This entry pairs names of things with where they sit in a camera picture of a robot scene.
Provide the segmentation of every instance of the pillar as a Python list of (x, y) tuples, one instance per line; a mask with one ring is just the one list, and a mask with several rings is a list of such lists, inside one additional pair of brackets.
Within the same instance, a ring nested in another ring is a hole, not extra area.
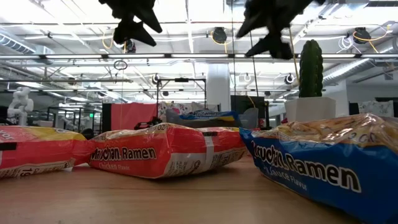
[(207, 103), (221, 104), (221, 111), (231, 110), (229, 67), (224, 64), (209, 64), (206, 78)]

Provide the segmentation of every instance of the cactus pot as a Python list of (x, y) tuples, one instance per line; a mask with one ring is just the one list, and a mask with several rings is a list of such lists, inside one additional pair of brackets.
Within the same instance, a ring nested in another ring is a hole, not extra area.
[(287, 120), (317, 121), (336, 117), (336, 101), (329, 97), (307, 97), (285, 103)]

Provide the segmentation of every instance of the plastic wrapper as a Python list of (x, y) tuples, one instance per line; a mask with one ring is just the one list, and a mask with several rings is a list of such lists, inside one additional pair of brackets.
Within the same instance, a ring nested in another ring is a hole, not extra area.
[(239, 116), (234, 111), (215, 112), (210, 110), (198, 110), (179, 115), (174, 110), (166, 110), (168, 123), (178, 124), (190, 128), (209, 127), (240, 127)]
[(78, 133), (43, 127), (0, 126), (0, 178), (62, 170), (88, 162), (92, 147)]
[(395, 119), (361, 114), (241, 136), (271, 180), (365, 223), (398, 223)]
[(246, 152), (238, 128), (193, 129), (162, 123), (103, 133), (91, 140), (90, 166), (145, 178), (198, 174), (239, 160)]

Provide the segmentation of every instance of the table surface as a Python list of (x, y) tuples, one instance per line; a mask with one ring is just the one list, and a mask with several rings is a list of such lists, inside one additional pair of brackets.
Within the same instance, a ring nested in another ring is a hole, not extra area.
[(245, 157), (190, 177), (146, 180), (81, 166), (0, 180), (1, 223), (359, 223), (262, 176)]

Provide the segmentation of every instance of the green cactus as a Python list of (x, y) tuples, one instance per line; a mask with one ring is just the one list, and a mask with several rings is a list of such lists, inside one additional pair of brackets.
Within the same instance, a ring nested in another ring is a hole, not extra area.
[(322, 49), (315, 40), (308, 40), (301, 52), (299, 97), (322, 96)]

